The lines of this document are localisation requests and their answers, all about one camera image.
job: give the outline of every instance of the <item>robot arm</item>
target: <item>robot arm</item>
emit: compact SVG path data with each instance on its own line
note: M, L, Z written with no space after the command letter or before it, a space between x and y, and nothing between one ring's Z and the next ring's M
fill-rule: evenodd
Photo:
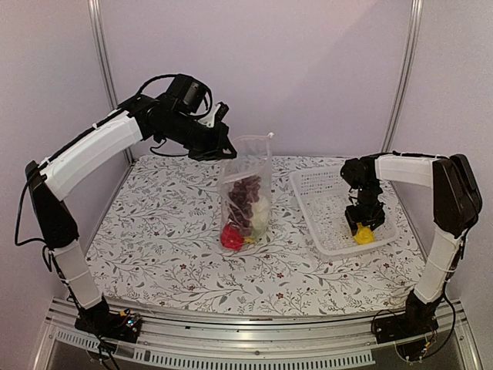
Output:
M79 309L75 326L98 337L135 342L141 321L137 314L124 312L120 316L109 312L92 279L78 242L77 224L64 199L109 158L151 136L157 142L170 139L182 144L194 160L236 156L227 137L228 126L222 122L228 107L223 103L212 107L209 88L193 77L171 76L174 79L162 95L150 98L141 94L141 88L56 154L39 165L32 161L25 169L49 260ZM209 94L208 112L195 115L206 94Z
M443 298L444 286L464 253L467 232L478 221L482 200L467 158L422 154L376 154L347 160L340 172L357 189L357 202L346 209L353 235L358 224L376 229L385 220L380 180L399 181L433 190L434 241L418 284L406 301L406 313L375 321L377 340L394 341L437 327L434 311Z

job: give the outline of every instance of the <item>table surface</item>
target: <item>table surface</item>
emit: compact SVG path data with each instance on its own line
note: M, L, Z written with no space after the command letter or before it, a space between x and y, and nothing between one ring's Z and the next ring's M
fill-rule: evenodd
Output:
M142 156L86 255L107 296L173 308L249 315L337 315L400 308L424 267L390 184L398 239L340 261L322 261L289 174L344 160L273 158L273 208L262 240L240 252L219 243L219 163Z

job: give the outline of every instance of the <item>white basket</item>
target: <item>white basket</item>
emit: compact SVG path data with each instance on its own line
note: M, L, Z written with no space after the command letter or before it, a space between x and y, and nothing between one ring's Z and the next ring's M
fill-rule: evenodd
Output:
M315 245L332 261L367 253L397 239L395 215L385 206L385 222L374 231L375 242L359 245L351 235L344 211L349 185L340 176L341 165L300 170L290 175L294 194Z

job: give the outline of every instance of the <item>clear plastic bag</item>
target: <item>clear plastic bag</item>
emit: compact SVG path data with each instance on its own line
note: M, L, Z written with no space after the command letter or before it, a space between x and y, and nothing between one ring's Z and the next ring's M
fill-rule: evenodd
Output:
M238 251L265 233L270 219L272 153L266 136L240 136L238 152L223 165L218 181L221 197L221 244Z

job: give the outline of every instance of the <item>bunch of grapes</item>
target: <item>bunch of grapes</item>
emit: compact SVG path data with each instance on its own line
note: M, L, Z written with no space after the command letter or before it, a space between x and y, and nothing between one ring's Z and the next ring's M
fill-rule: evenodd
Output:
M258 202L260 189L260 177L250 176L234 183L233 189L228 193L230 200L229 219L238 227L242 237L252 234L250 219L253 216L252 203Z

